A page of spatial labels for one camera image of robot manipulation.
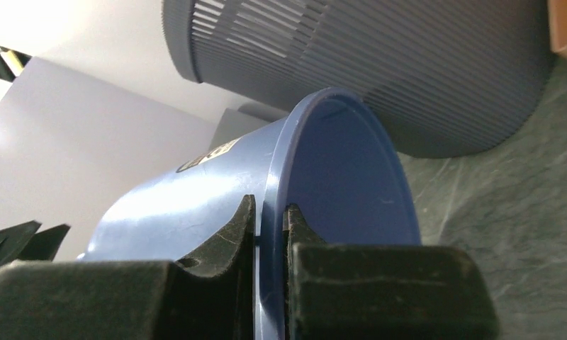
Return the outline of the dark grey mesh basket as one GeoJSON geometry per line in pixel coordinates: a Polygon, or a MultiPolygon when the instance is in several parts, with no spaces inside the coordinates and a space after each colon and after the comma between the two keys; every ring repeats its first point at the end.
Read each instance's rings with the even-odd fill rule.
{"type": "Polygon", "coordinates": [[[161,17],[184,79],[283,111],[344,88],[421,158],[510,138],[554,64],[545,1],[163,1],[161,17]]]}

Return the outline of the blue plastic bucket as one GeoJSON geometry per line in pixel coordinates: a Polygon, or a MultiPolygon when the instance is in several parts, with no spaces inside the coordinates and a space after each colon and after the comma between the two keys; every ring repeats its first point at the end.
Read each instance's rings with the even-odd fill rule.
{"type": "Polygon", "coordinates": [[[85,261],[179,259],[215,234],[243,196],[256,201],[254,330],[282,339],[283,216],[296,204],[326,242],[421,242],[411,192],[385,129],[360,98],[328,88],[117,200],[85,261]]]}

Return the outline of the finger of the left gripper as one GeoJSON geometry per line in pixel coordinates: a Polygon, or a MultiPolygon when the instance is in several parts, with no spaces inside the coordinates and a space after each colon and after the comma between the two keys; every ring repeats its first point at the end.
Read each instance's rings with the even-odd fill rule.
{"type": "Polygon", "coordinates": [[[52,261],[70,229],[69,225],[63,224],[34,234],[18,255],[18,260],[52,261]]]}
{"type": "Polygon", "coordinates": [[[0,230],[0,266],[12,262],[28,245],[41,224],[35,220],[0,230]]]}

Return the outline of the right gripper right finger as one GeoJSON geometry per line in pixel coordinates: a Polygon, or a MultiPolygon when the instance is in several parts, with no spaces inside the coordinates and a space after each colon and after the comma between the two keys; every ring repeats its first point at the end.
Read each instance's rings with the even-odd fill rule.
{"type": "Polygon", "coordinates": [[[288,339],[496,339],[475,261],[449,246],[328,244],[289,205],[288,339]]]}

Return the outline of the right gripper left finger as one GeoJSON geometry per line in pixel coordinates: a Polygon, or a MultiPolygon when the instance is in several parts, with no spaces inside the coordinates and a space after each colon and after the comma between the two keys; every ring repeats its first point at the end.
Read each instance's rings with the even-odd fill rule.
{"type": "Polygon", "coordinates": [[[256,205],[176,261],[0,268],[0,339],[252,339],[256,205]]]}

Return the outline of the light grey plastic bucket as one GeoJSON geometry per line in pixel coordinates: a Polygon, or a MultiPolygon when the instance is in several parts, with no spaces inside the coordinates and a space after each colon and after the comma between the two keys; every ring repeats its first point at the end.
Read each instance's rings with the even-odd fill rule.
{"type": "Polygon", "coordinates": [[[279,110],[263,103],[244,103],[239,108],[226,108],[211,140],[210,149],[258,130],[274,121],[286,117],[288,111],[279,110]]]}

